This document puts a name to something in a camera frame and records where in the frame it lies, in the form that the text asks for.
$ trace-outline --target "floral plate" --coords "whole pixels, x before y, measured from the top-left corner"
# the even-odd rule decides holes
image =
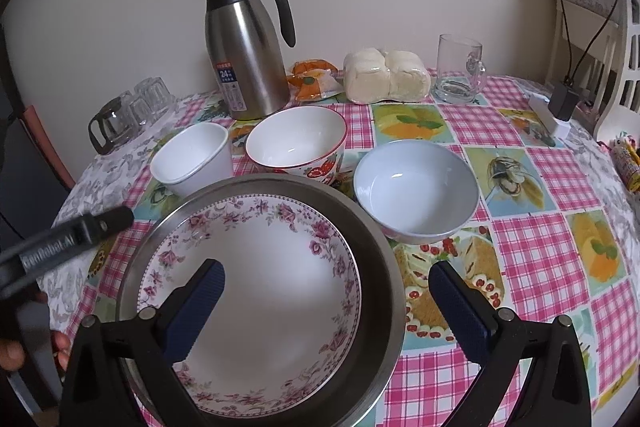
[[[138,310],[159,307],[207,258],[226,283],[174,365],[202,410],[260,417],[301,403],[340,367],[360,317],[360,278],[340,232],[290,198],[248,194],[192,214],[146,266]]]

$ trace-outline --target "pink floral rim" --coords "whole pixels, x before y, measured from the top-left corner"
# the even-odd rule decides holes
[[[288,224],[291,232],[308,233],[311,237],[310,253],[326,259],[332,265],[333,277],[344,281],[345,295],[340,303],[341,311],[332,317],[335,323],[332,337],[318,351],[318,355],[323,355],[324,359],[304,368],[297,377],[285,381],[280,386],[280,396],[276,398],[265,397],[265,389],[244,394],[216,393],[211,388],[211,381],[196,381],[187,362],[174,365],[178,379],[200,409],[229,417],[271,415],[290,409],[315,393],[334,375],[347,356],[360,318],[360,276],[353,253],[342,234],[322,214],[305,203],[271,194],[247,194],[218,201],[192,214],[169,233],[146,266],[138,293],[138,309],[161,304],[156,301],[158,288],[162,288],[164,282],[173,282],[172,269],[186,258],[185,255],[179,255],[183,252],[174,251],[178,250],[176,245],[180,245],[182,250],[189,250],[202,240],[211,238],[212,223],[222,223],[226,231],[255,217],[265,219],[269,226],[281,221]],[[344,248],[348,259],[345,260],[343,254],[336,251],[338,245]]]

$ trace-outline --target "glass cup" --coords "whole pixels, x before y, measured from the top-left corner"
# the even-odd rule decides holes
[[[444,34],[438,43],[438,76],[433,93],[444,102],[470,103],[486,83],[482,44]]]
[[[148,103],[154,120],[160,118],[175,104],[174,95],[169,92],[159,76],[145,78],[145,80],[139,82],[136,85],[136,94],[144,98],[145,102]]]
[[[142,95],[133,97],[129,90],[119,95],[122,105],[129,108],[129,116],[138,124],[140,128],[144,128],[148,124],[151,125],[156,121],[151,108]]]

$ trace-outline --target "tablecloth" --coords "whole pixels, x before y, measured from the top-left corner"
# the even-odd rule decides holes
[[[401,138],[438,142],[470,163],[481,188],[471,222],[430,246],[392,243],[406,287],[402,356],[388,388],[362,426],[436,426],[449,415],[477,374],[421,280],[428,266],[449,259],[494,306],[523,319],[571,316],[587,368],[592,409],[601,407],[638,364],[640,277],[637,201],[610,158],[577,122],[564,142],[548,135],[529,112],[526,94],[541,86],[493,76],[474,103],[354,105],[343,97],[322,103],[349,125],[345,160],[334,187],[353,196],[357,161],[376,144]],[[136,217],[131,229],[47,274],[51,326],[73,336],[88,313],[113,320],[120,280],[146,231],[178,204],[151,178],[148,162],[179,129],[215,121],[230,129],[236,175],[255,171],[244,140],[256,122],[235,122],[219,94],[180,101],[175,114],[119,152],[98,157],[82,174],[58,221],[124,202]],[[495,184],[487,172],[516,172]],[[503,425],[526,375],[522,362],[494,425]],[[148,413],[149,422],[157,422]]]

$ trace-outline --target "stainless steel bowl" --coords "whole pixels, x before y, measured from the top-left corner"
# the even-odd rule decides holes
[[[120,286],[116,318],[136,314],[146,264],[162,240],[204,206],[241,194],[287,196],[315,208],[340,230],[353,251],[362,283],[362,312],[353,346],[333,378],[300,405],[258,419],[235,419],[203,412],[212,426],[351,427],[369,412],[396,366],[404,339],[404,286],[385,236],[356,203],[334,188],[288,174],[251,174],[203,188],[148,232],[132,256]],[[130,385],[158,416],[135,364],[123,363]]]

